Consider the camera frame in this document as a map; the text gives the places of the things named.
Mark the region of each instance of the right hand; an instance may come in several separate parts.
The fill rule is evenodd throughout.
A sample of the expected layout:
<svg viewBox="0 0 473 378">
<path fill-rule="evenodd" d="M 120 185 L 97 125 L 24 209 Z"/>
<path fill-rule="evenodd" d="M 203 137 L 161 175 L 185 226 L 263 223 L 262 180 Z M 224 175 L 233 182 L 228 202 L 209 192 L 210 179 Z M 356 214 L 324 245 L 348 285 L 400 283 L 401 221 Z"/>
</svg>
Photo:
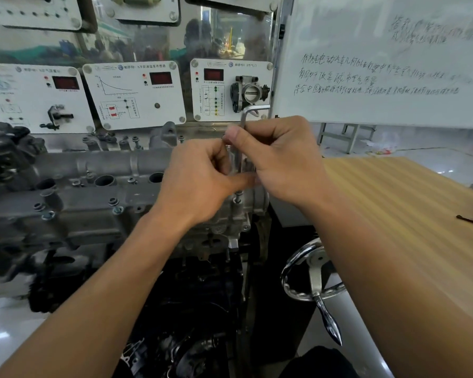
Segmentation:
<svg viewBox="0 0 473 378">
<path fill-rule="evenodd" d="M 301 116 L 230 126 L 223 140 L 256 166 L 260 181 L 275 197 L 306 208 L 323 198 L 331 184 L 310 125 Z"/>
</svg>

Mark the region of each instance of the whiteboard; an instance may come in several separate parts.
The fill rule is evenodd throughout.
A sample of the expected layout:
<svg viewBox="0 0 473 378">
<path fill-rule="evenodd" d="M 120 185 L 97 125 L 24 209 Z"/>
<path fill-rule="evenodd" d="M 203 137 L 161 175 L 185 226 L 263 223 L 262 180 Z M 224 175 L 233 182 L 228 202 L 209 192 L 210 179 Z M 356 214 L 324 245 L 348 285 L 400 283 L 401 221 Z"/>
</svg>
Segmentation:
<svg viewBox="0 0 473 378">
<path fill-rule="evenodd" d="M 275 115 L 473 128 L 473 0 L 295 0 Z"/>
</svg>

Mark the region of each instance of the handwheel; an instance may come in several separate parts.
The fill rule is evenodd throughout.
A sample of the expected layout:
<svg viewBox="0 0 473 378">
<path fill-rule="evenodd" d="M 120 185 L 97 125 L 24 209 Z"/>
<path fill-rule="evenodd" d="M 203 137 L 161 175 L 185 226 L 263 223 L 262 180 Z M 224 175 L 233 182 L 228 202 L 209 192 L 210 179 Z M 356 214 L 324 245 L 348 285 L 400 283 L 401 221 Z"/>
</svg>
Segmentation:
<svg viewBox="0 0 473 378">
<path fill-rule="evenodd" d="M 296 292 L 291 289 L 287 282 L 287 277 L 292 267 L 299 265 L 304 261 L 307 262 L 309 267 L 310 286 L 312 287 L 311 293 Z M 317 237 L 316 239 L 308 242 L 303 247 L 298 249 L 286 262 L 280 279 L 282 280 L 282 287 L 285 293 L 298 301 L 315 301 L 317 307 L 322 314 L 322 321 L 324 327 L 328 331 L 328 334 L 333 338 L 334 342 L 341 346 L 341 333 L 336 320 L 329 313 L 324 305 L 324 299 L 334 297 L 344 291 L 346 291 L 344 283 L 338 283 L 328 289 L 324 289 L 322 284 L 322 273 L 321 268 L 324 264 L 330 261 L 328 254 L 324 250 L 321 240 Z"/>
</svg>

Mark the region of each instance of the wooden table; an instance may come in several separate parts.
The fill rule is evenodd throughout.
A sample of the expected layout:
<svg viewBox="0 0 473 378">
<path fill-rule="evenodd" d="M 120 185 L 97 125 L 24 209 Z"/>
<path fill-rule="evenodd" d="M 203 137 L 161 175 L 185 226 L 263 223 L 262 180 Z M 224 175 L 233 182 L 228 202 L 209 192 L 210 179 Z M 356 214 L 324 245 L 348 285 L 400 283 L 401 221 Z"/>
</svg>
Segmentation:
<svg viewBox="0 0 473 378">
<path fill-rule="evenodd" d="M 334 183 L 473 318 L 473 190 L 407 158 L 326 158 Z"/>
</svg>

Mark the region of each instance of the hand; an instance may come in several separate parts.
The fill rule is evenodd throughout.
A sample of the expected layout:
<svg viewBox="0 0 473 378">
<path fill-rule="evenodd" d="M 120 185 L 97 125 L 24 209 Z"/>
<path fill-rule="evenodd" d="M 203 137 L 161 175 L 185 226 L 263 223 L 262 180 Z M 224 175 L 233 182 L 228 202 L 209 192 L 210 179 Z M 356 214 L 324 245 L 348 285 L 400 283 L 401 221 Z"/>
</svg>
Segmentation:
<svg viewBox="0 0 473 378">
<path fill-rule="evenodd" d="M 221 139 L 191 139 L 173 149 L 154 212 L 169 215 L 186 232 L 211 219 L 224 200 L 252 188 L 253 172 L 229 176 L 231 164 Z"/>
<path fill-rule="evenodd" d="M 322 198 L 330 181 L 307 120 L 300 116 L 251 121 L 227 128 L 223 140 L 255 164 L 275 197 L 303 208 Z"/>
</svg>

